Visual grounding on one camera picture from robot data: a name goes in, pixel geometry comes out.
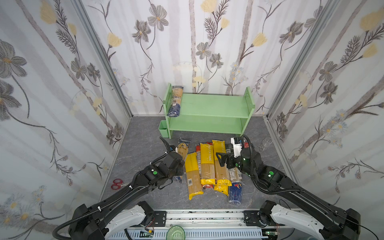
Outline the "blue brown spaghetti bag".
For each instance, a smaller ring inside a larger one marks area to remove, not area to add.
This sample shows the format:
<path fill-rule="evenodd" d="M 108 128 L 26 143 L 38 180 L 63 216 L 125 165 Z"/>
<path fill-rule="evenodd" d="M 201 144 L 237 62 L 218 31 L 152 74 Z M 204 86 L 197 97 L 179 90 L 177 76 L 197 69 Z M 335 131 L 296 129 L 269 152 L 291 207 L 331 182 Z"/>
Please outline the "blue brown spaghetti bag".
<path fill-rule="evenodd" d="M 186 161 L 187 154 L 189 152 L 190 144 L 191 144 L 190 140 L 186 140 L 186 139 L 182 139 L 182 138 L 178 139 L 177 152 L 179 155 L 182 156 L 184 162 Z M 175 176 L 175 179 L 180 184 L 183 182 L 183 175 L 184 174 L 185 174 L 185 166 L 183 166 L 182 170 L 180 172 L 178 172 L 177 175 Z"/>

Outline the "yellow spaghetti bag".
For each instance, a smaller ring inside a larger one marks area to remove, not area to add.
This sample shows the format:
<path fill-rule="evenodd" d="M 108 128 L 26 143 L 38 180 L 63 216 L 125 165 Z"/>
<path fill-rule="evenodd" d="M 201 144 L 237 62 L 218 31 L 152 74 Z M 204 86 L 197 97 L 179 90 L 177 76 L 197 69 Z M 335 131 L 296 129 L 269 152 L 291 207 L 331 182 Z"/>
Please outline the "yellow spaghetti bag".
<path fill-rule="evenodd" d="M 192 200 L 193 197 L 203 194 L 201 177 L 197 161 L 197 153 L 190 153 L 187 155 L 185 169 L 189 191 L 189 200 Z"/>
<path fill-rule="evenodd" d="M 215 161 L 213 145 L 200 144 L 201 150 L 201 184 L 215 185 Z"/>
<path fill-rule="evenodd" d="M 215 174 L 216 174 L 216 184 L 214 190 L 220 193 L 229 195 L 229 187 L 232 186 L 230 181 L 229 170 L 226 165 L 223 167 L 220 165 L 219 159 L 216 156 L 216 153 L 226 153 L 226 146 L 224 141 L 213 140 L 214 147 L 214 159 L 215 159 Z"/>

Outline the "blue clear spaghetti bag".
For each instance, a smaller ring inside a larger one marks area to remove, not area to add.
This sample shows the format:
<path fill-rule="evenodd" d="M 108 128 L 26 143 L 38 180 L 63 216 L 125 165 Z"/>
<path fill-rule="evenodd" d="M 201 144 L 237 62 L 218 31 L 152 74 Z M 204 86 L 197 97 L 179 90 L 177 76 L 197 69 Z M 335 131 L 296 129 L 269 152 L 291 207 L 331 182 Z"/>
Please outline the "blue clear spaghetti bag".
<path fill-rule="evenodd" d="M 168 117 L 175 118 L 180 115 L 183 91 L 184 91 L 183 86 L 172 87 L 172 98 L 171 98 L 171 105 L 168 110 Z"/>

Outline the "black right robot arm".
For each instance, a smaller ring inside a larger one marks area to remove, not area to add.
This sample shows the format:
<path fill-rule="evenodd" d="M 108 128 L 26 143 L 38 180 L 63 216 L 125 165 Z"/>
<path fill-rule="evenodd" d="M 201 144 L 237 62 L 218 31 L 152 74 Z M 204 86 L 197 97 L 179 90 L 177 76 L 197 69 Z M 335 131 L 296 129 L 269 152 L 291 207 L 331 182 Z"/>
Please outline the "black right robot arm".
<path fill-rule="evenodd" d="M 318 240 L 357 240 L 361 215 L 353 209 L 343 210 L 300 187 L 280 170 L 263 163 L 253 146 L 241 150 L 239 156 L 216 153 L 222 167 L 237 168 L 266 195 L 278 195 L 301 209 L 296 212 L 273 201 L 265 201 L 253 217 L 245 217 L 258 227 L 284 225 L 307 233 Z"/>

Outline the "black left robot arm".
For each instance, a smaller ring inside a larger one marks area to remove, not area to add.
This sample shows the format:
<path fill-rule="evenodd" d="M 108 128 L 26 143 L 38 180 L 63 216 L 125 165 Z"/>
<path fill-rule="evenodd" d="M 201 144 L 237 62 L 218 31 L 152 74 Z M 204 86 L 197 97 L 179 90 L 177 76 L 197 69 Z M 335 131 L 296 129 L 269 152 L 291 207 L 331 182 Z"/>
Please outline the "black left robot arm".
<path fill-rule="evenodd" d="M 137 172 L 132 181 L 107 199 L 90 207 L 81 205 L 71 220 L 57 226 L 52 236 L 57 240 L 104 240 L 111 228 L 107 225 L 131 202 L 152 192 L 162 190 L 168 180 L 180 174 L 184 168 L 183 157 L 176 146 L 160 137 L 166 152 Z"/>

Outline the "green wooden two-tier shelf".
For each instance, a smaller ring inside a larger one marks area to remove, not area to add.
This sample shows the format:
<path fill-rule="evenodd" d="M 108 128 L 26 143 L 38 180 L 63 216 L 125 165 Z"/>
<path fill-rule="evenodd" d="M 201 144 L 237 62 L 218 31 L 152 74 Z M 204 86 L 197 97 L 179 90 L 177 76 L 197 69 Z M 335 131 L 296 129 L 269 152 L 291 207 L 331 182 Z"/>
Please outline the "green wooden two-tier shelf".
<path fill-rule="evenodd" d="M 255 111 L 249 87 L 243 96 L 184 93 L 180 115 L 166 116 L 169 139 L 175 131 L 232 134 L 241 136 Z"/>

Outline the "small green plastic cup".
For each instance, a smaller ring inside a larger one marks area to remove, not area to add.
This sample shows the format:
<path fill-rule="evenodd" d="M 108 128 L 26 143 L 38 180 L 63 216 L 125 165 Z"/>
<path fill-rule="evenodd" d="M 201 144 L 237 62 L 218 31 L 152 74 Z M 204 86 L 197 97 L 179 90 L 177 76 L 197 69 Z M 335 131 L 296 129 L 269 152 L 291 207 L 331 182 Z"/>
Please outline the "small green plastic cup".
<path fill-rule="evenodd" d="M 166 120 L 161 120 L 160 121 L 158 129 L 159 129 L 159 132 L 161 134 L 161 137 L 169 138 L 168 126 L 167 126 L 167 121 Z"/>

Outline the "clear blue-end spaghetti bag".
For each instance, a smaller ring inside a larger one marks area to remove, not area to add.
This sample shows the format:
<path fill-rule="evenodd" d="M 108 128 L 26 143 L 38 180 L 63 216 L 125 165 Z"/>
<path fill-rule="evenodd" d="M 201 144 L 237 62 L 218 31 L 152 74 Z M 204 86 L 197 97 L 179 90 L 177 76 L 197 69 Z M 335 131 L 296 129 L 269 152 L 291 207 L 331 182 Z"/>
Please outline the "clear blue-end spaghetti bag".
<path fill-rule="evenodd" d="M 230 181 L 232 183 L 229 186 L 229 203 L 239 206 L 242 203 L 242 189 L 243 189 L 243 176 L 239 169 L 229 169 Z"/>

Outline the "green round lens cap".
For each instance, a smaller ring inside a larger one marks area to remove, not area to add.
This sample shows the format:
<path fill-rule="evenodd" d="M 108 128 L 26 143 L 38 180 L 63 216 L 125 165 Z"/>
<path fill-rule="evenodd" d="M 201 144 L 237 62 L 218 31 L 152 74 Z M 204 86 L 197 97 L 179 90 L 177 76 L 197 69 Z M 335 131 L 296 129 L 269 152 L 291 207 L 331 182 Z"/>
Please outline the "green round lens cap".
<path fill-rule="evenodd" d="M 166 235 L 166 240 L 185 240 L 186 233 L 180 226 L 172 226 Z"/>

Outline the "red handled scissors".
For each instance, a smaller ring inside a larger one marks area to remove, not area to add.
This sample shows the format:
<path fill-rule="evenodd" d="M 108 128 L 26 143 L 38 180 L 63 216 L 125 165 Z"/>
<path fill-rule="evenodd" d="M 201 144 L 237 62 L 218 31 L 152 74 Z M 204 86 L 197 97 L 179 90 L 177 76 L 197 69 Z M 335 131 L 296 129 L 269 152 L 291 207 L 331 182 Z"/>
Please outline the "red handled scissors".
<path fill-rule="evenodd" d="M 121 179 L 113 180 L 113 184 L 111 185 L 112 190 L 119 190 L 123 186 L 124 182 Z"/>

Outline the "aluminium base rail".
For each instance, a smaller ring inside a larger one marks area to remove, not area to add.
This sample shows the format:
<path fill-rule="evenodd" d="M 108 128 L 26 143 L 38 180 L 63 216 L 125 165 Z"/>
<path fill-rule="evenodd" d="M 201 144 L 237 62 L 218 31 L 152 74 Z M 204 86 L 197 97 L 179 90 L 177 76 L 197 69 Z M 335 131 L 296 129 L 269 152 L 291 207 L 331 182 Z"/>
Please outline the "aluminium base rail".
<path fill-rule="evenodd" d="M 211 228 L 230 229 L 271 228 L 273 226 L 287 226 L 304 232 L 318 240 L 324 239 L 320 231 L 324 226 L 314 217 L 303 212 L 297 212 L 274 205 L 271 210 L 261 208 L 259 210 L 195 210 L 195 211 L 154 211 L 150 207 L 134 206 L 129 210 L 123 210 L 110 221 L 106 221 L 106 234 L 101 239 L 106 240 L 114 234 L 131 227 L 173 227 L 186 228 Z"/>

